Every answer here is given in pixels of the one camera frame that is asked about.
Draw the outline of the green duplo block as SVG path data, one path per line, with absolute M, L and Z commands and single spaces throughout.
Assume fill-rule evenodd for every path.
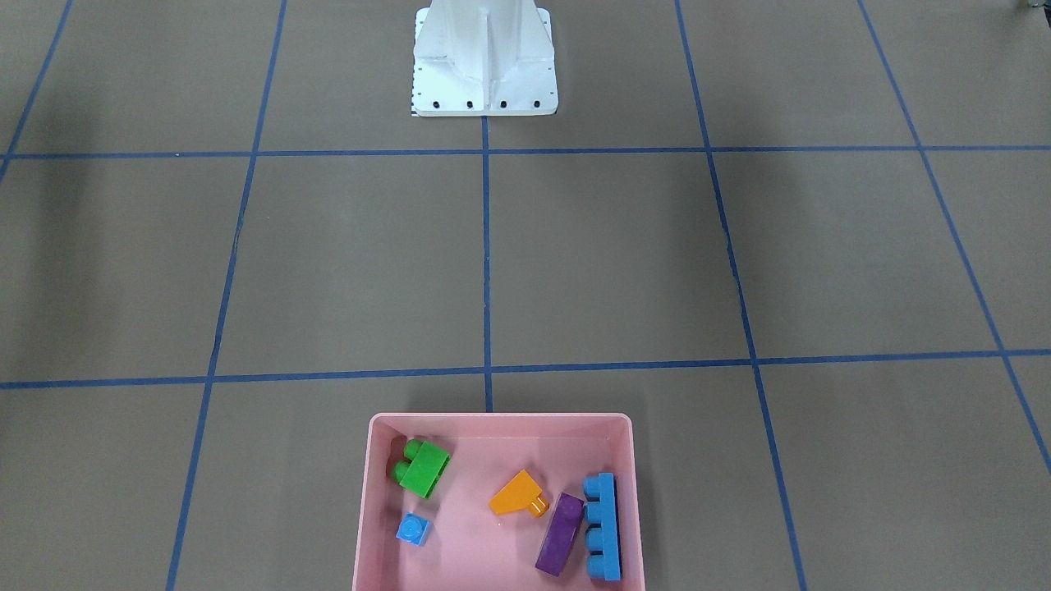
M 401 458 L 391 468 L 390 475 L 409 493 L 429 500 L 444 476 L 451 454 L 431 441 L 409 440 L 401 448 Z

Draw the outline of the small blue duplo block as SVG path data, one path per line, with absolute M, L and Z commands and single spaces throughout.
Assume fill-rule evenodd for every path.
M 407 512 L 399 521 L 397 527 L 397 541 L 409 543 L 416 547 L 423 547 L 428 542 L 433 523 L 431 519 Z

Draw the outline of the pink plastic box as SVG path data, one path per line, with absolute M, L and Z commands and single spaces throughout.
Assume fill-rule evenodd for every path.
M 354 590 L 643 590 L 623 413 L 379 413 Z

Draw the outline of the long blue duplo block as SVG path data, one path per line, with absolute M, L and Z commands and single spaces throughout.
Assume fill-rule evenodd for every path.
M 592 580 L 622 580 L 616 480 L 601 472 L 583 480 L 588 523 L 586 572 Z

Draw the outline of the orange duplo block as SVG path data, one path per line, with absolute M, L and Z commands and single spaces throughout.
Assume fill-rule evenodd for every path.
M 526 511 L 540 519 L 548 512 L 549 500 L 540 483 L 522 469 L 489 500 L 489 509 L 497 515 Z

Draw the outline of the purple duplo block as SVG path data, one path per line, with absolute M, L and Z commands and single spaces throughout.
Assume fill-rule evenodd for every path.
M 568 557 L 581 527 L 585 501 L 563 492 L 551 513 L 534 567 L 545 575 L 559 577 L 566 569 Z

